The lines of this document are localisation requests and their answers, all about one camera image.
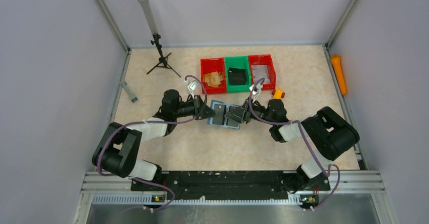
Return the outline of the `blue card holder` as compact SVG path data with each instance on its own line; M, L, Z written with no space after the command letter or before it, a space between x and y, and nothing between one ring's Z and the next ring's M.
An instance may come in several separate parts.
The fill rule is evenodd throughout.
M207 120L208 125L236 130L240 129L240 123L225 117L231 110L237 109L238 105L212 100L210 108L215 111L216 115Z

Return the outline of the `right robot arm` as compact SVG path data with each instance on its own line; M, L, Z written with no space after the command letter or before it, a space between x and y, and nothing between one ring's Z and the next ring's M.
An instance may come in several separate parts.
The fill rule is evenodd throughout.
M225 117L237 123L254 119L269 124L269 132L276 142L303 139L311 155L296 170L296 180L300 183L328 175L333 162L360 140L357 130L328 106L302 121L291 121L281 99L271 99L267 106L248 99Z

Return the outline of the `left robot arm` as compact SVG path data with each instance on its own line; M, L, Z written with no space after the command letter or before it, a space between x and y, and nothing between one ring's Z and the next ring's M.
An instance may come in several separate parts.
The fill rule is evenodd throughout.
M193 120L201 120L215 115L215 111L199 95L189 95L183 101L177 90L166 90L161 106L148 120L130 125L109 124L92 156L92 164L99 171L121 178L152 181L161 168L137 159L140 144L171 134L179 123L178 118L190 116Z

